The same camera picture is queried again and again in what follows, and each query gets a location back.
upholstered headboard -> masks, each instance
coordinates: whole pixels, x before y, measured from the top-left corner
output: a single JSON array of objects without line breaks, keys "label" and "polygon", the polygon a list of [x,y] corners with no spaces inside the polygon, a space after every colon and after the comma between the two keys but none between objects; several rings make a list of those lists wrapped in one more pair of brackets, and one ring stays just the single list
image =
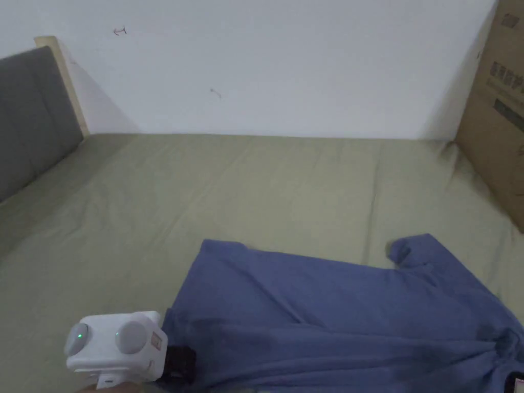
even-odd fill
[{"label": "upholstered headboard", "polygon": [[55,165],[82,139],[49,47],[0,60],[0,201]]}]

bed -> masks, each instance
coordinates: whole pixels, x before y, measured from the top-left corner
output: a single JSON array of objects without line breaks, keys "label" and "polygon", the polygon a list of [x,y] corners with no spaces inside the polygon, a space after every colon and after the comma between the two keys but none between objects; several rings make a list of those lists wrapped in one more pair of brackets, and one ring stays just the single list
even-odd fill
[{"label": "bed", "polygon": [[205,238],[391,268],[431,233],[524,322],[524,237],[453,143],[93,135],[50,162],[0,204],[2,391],[82,386],[69,328],[163,312]]}]

white device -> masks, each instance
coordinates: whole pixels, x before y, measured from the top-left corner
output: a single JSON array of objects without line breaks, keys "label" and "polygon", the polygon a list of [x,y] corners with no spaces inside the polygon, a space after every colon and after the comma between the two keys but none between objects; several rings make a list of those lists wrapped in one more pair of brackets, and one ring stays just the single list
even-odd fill
[{"label": "white device", "polygon": [[86,316],[65,343],[67,368],[97,377],[97,389],[154,381],[163,374],[167,351],[159,324],[156,311]]}]

hand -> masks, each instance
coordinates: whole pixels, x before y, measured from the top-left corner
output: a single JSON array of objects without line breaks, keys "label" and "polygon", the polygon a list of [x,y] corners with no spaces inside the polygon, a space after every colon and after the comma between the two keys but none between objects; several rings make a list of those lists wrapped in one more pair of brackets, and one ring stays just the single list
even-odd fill
[{"label": "hand", "polygon": [[124,382],[123,384],[120,384],[118,386],[100,390],[96,390],[96,385],[91,385],[78,391],[78,393],[88,393],[92,391],[99,391],[100,393],[140,393],[142,391],[142,388],[140,387],[140,385],[132,384],[131,382]]}]

cardboard box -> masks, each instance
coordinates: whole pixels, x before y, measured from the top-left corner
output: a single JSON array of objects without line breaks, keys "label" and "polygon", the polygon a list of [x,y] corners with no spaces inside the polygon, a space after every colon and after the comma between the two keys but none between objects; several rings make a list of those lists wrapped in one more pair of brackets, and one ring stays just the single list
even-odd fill
[{"label": "cardboard box", "polygon": [[500,0],[456,143],[524,232],[523,0]]}]

